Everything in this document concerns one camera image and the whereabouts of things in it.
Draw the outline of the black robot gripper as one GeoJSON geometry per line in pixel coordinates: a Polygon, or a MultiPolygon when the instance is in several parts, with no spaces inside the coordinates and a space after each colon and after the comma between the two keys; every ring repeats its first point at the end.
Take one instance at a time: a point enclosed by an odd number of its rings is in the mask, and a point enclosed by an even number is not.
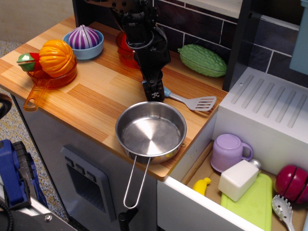
{"type": "Polygon", "coordinates": [[[130,33],[129,47],[135,51],[137,63],[145,79],[142,86],[147,101],[163,102],[165,94],[162,68],[171,60],[164,30],[130,33]]]}

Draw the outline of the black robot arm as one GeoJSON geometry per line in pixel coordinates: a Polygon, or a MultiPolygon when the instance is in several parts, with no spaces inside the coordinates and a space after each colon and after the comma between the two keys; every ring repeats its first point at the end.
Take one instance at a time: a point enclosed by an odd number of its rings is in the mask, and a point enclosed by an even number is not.
{"type": "Polygon", "coordinates": [[[142,86],[148,101],[165,99],[162,68],[170,63],[168,39],[156,25],[156,8],[147,0],[88,0],[89,4],[109,8],[126,34],[127,46],[143,76],[142,86]]]}

